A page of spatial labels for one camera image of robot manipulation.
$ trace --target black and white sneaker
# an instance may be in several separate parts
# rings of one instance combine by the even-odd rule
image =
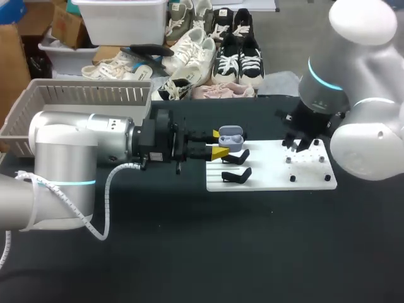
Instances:
[[[233,16],[231,9],[221,8],[213,11],[212,33],[209,34],[216,46],[219,46],[228,33],[233,30]]]
[[[158,90],[152,93],[152,101],[181,100],[202,77],[199,66],[178,69]]]
[[[251,84],[254,89],[264,80],[264,65],[261,49],[253,36],[247,36],[240,49],[239,84]]]
[[[237,38],[228,34],[217,52],[212,69],[213,84],[237,83],[239,75],[239,44]]]
[[[253,16],[246,8],[241,8],[234,17],[233,35],[242,42],[248,35],[254,36]]]

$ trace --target gray plastic basket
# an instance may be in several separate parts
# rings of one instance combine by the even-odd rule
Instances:
[[[140,126],[150,113],[152,91],[150,81],[32,80],[11,108],[0,141],[17,157],[33,157],[28,130],[34,115],[43,110],[132,117]]]

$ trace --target blue light ring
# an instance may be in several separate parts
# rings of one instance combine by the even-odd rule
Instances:
[[[316,75],[316,73],[313,71],[311,64],[310,64],[310,59],[309,59],[309,71],[311,73],[311,75],[313,76],[314,79],[317,80],[317,82],[319,82],[320,84],[324,85],[325,87],[328,87],[332,90],[342,90],[341,87],[336,86],[336,85],[332,85],[328,82],[325,82],[324,80],[322,80],[319,76]]]

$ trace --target shoelace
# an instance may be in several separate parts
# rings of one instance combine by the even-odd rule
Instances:
[[[209,34],[209,37],[213,39],[219,39],[223,40],[223,38],[220,36],[223,32],[226,32],[229,29],[228,25],[221,26],[216,23],[215,29],[213,30],[212,33]]]
[[[203,30],[205,29],[205,21],[203,21],[203,20],[194,20],[194,21],[192,21],[192,27],[193,28],[195,28],[195,27],[200,27],[200,28],[202,28]]]
[[[261,54],[259,50],[255,49],[257,52],[257,56],[249,57],[245,56],[244,53],[241,53],[241,67],[242,69],[260,69],[261,68]]]
[[[225,57],[225,56],[220,56],[220,61],[219,61],[219,70],[223,70],[223,74],[227,73],[227,71],[230,68],[234,68],[236,72],[239,71],[239,64],[237,63],[239,59],[239,55],[233,55],[230,57]]]
[[[110,66],[110,68],[107,68],[106,66],[104,66],[101,68],[105,70],[106,74],[111,75],[117,79],[123,78],[125,73],[132,72],[132,69],[125,65]]]
[[[194,44],[193,45],[193,51],[191,58],[189,59],[187,66],[192,65],[192,64],[201,64],[202,62],[205,61],[206,57],[206,52],[208,50],[203,49],[200,45]]]
[[[171,35],[174,27],[180,27],[182,22],[184,22],[184,19],[180,19],[177,21],[173,21],[173,19],[170,19],[169,25],[167,27],[165,27],[165,35],[166,36]]]
[[[236,30],[233,32],[233,35],[237,37],[242,37],[242,33],[249,33],[250,32],[250,26],[249,25],[244,25],[243,27],[241,25],[238,25]]]
[[[180,59],[184,64],[187,64],[190,60],[193,51],[195,50],[196,43],[191,40],[191,38],[186,37],[182,41],[180,47],[174,53],[174,56]]]
[[[186,85],[183,87],[176,87],[175,83],[169,79],[163,86],[163,89],[166,90],[169,93],[169,100],[179,100],[180,99],[180,93],[182,93],[184,90],[188,90],[189,87],[192,85]]]

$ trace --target pink sneaker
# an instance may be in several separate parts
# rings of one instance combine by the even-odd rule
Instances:
[[[251,98],[255,91],[251,85],[221,83],[212,86],[202,85],[193,89],[193,99]]]

